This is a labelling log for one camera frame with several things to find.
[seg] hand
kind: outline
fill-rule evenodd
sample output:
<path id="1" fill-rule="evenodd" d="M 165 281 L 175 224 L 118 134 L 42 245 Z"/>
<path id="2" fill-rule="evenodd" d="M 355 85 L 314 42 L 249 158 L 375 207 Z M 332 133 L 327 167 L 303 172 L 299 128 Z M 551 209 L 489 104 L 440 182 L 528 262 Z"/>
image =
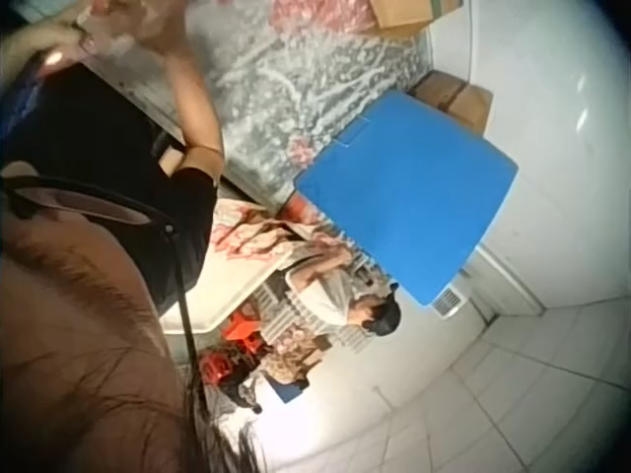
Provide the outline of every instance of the hand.
<path id="1" fill-rule="evenodd" d="M 57 15 L 18 30 L 7 40 L 13 43 L 14 51 L 20 50 L 28 56 L 56 46 L 77 45 L 86 36 L 72 24 L 89 4 L 89 0 L 81 0 Z"/>
<path id="2" fill-rule="evenodd" d="M 72 24 L 88 5 L 88 0 L 82 0 L 60 14 L 28 25 L 0 41 L 0 89 L 13 82 L 36 52 L 55 47 L 64 47 L 71 52 L 86 39 L 84 32 L 73 28 Z"/>
<path id="3" fill-rule="evenodd" d="M 95 0 L 91 23 L 109 37 L 130 34 L 147 49 L 168 56 L 188 45 L 185 11 L 186 0 Z"/>
<path id="4" fill-rule="evenodd" d="M 160 5 L 159 19 L 142 29 L 136 39 L 147 49 L 162 56 L 189 49 L 185 14 L 187 0 L 154 0 Z"/>
<path id="5" fill-rule="evenodd" d="M 353 253 L 345 245 L 340 244 L 334 250 L 334 255 L 344 266 L 351 264 L 353 261 Z"/>

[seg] hair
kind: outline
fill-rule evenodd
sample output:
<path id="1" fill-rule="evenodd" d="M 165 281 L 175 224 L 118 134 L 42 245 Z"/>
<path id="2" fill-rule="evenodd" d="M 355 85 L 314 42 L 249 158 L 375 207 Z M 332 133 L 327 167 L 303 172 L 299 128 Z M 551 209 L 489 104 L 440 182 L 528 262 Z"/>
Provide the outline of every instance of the hair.
<path id="1" fill-rule="evenodd" d="M 309 380 L 306 377 L 301 377 L 300 379 L 296 379 L 293 384 L 300 388 L 301 391 L 304 391 L 305 389 L 307 389 L 309 386 L 311 386 L 311 384 L 309 383 Z"/>
<path id="2" fill-rule="evenodd" d="M 184 409 L 175 413 L 166 406 L 146 399 L 133 396 L 93 397 L 77 387 L 50 410 L 50 415 L 42 424 L 48 439 L 46 445 L 32 445 L 29 439 L 20 436 L 19 426 L 3 419 L 0 465 L 3 471 L 10 473 L 76 471 L 74 460 L 77 454 L 81 454 L 82 441 L 98 422 L 127 411 L 143 411 L 147 422 L 143 428 L 144 437 L 138 442 L 141 450 L 139 454 L 142 455 L 139 473 L 163 471 L 165 466 L 164 463 L 160 464 L 162 459 L 151 457 L 150 448 L 154 427 L 160 420 L 179 431 L 174 471 L 260 473 L 248 429 L 239 433 L 238 447 L 233 449 L 216 423 L 212 419 L 206 420 L 202 415 L 192 384 L 188 385 L 185 397 Z M 2 417 L 10 417 L 7 414 L 3 412 Z M 115 470 L 110 470 L 98 458 L 94 459 L 93 466 L 92 471 L 129 471 L 121 464 L 116 465 Z"/>
<path id="3" fill-rule="evenodd" d="M 390 286 L 390 294 L 386 301 L 373 307 L 373 318 L 362 323 L 362 327 L 378 337 L 385 337 L 392 333 L 401 322 L 401 307 L 394 298 L 394 293 L 398 289 L 398 284 Z"/>
<path id="4" fill-rule="evenodd" d="M 32 259 L 21 258 L 23 248 L 10 244 L 2 244 L 0 255 L 8 255 L 12 260 L 24 267 L 39 272 L 51 271 L 55 276 L 54 266 L 57 261 L 45 261 L 45 255 L 31 256 Z M 55 278 L 53 281 L 60 287 L 74 283 L 88 285 L 92 293 L 101 293 L 102 297 L 111 296 L 107 291 L 103 294 L 97 282 L 86 280 L 83 275 L 72 274 L 69 280 Z M 111 308 L 118 311 L 136 310 L 123 297 L 114 295 L 110 301 Z M 94 303 L 76 300 L 78 304 L 90 306 Z M 141 469 L 134 473 L 164 471 L 161 458 L 155 458 L 152 451 L 155 429 L 157 426 L 173 428 L 177 438 L 174 445 L 174 471 L 194 473 L 260 473 L 261 468 L 255 454 L 254 446 L 248 434 L 248 428 L 239 433 L 237 447 L 233 448 L 226 435 L 219 429 L 215 419 L 205 414 L 199 405 L 197 390 L 191 382 L 186 383 L 183 390 L 183 401 L 180 408 L 168 406 L 138 395 L 106 396 L 101 393 L 102 387 L 113 376 L 114 370 L 108 365 L 117 366 L 128 350 L 115 350 L 104 353 L 104 358 L 94 359 L 85 374 L 60 400 L 41 416 L 39 430 L 45 441 L 34 440 L 22 428 L 22 420 L 15 413 L 6 409 L 4 399 L 0 398 L 0 469 L 7 472 L 42 472 L 62 473 L 76 471 L 77 458 L 86 455 L 82 450 L 84 440 L 95 431 L 100 422 L 115 419 L 120 415 L 141 413 L 145 419 L 142 426 L 142 438 L 138 439 Z M 24 373 L 50 355 L 42 355 L 33 360 L 19 364 L 0 365 L 0 389 L 10 383 L 19 385 Z M 108 469 L 103 459 L 94 458 L 91 471 L 130 471 L 124 465 L 115 470 Z"/>

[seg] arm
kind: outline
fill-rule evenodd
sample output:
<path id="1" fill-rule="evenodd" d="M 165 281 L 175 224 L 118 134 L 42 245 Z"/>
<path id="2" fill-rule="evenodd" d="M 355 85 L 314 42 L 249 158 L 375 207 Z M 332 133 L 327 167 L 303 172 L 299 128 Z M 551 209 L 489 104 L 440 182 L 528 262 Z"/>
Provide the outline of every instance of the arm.
<path id="1" fill-rule="evenodd" d="M 217 184 L 224 168 L 221 126 L 190 46 L 182 44 L 166 54 L 165 66 L 188 147 L 179 169 L 199 169 Z"/>
<path id="2" fill-rule="evenodd" d="M 58 15 L 0 38 L 0 91 L 13 82 L 36 52 L 79 44 L 84 34 L 72 28 L 72 23 L 86 6 L 87 2 L 82 0 Z"/>
<path id="3" fill-rule="evenodd" d="M 291 274 L 290 279 L 294 290 L 298 293 L 302 292 L 320 275 L 350 263 L 352 257 L 348 248 L 338 246 L 333 251 L 312 259 L 305 266 Z"/>
<path id="4" fill-rule="evenodd" d="M 158 33 L 136 37 L 162 56 L 171 84 L 187 152 L 179 169 L 195 168 L 219 183 L 224 168 L 221 125 L 186 36 L 186 0 L 172 0 Z"/>

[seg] orange object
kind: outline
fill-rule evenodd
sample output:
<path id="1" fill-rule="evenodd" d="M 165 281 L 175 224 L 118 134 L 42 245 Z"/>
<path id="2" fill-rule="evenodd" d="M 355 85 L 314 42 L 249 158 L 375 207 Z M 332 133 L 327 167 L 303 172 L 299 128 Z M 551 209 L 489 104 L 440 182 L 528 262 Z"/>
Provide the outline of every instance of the orange object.
<path id="1" fill-rule="evenodd" d="M 230 316 L 230 324 L 221 332 L 224 340 L 245 340 L 260 329 L 260 320 L 252 304 L 245 303 Z"/>
<path id="2" fill-rule="evenodd" d="M 260 336 L 260 332 L 253 332 L 247 338 L 243 340 L 245 349 L 253 355 L 258 353 L 258 350 L 265 344 L 265 340 Z"/>
<path id="3" fill-rule="evenodd" d="M 219 381 L 233 372 L 230 359 L 219 352 L 207 352 L 199 359 L 201 377 L 205 385 L 216 386 Z"/>

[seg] white wall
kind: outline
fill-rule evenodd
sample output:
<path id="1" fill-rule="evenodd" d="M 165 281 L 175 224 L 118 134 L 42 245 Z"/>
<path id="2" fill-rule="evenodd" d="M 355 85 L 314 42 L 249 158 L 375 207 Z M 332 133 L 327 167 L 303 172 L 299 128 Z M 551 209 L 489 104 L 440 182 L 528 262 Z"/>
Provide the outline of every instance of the white wall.
<path id="1" fill-rule="evenodd" d="M 476 339 L 484 328 L 471 304 L 448 321 L 397 293 L 401 325 L 360 354 L 327 352 L 310 372 L 311 387 L 285 405 L 261 386 L 264 412 L 255 432 L 272 466 L 307 457 L 356 435 L 407 403 Z"/>
<path id="2" fill-rule="evenodd" d="M 501 317 L 420 396 L 282 473 L 560 473 L 631 420 L 631 301 Z"/>
<path id="3" fill-rule="evenodd" d="M 485 138 L 520 166 L 485 244 L 546 306 L 629 294 L 626 51 L 589 2 L 470 2 L 431 38 L 494 93 Z"/>

